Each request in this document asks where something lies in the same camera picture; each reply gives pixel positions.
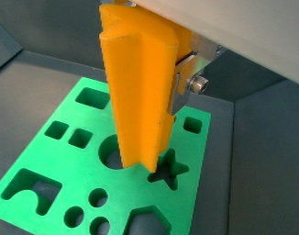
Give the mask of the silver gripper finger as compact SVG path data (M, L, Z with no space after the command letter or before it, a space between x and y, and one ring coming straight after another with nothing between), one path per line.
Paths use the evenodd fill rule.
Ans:
M173 84L168 112L175 115L187 104L189 94L200 95L207 88L208 80L203 70L227 49L208 38L191 33L189 54L175 64Z

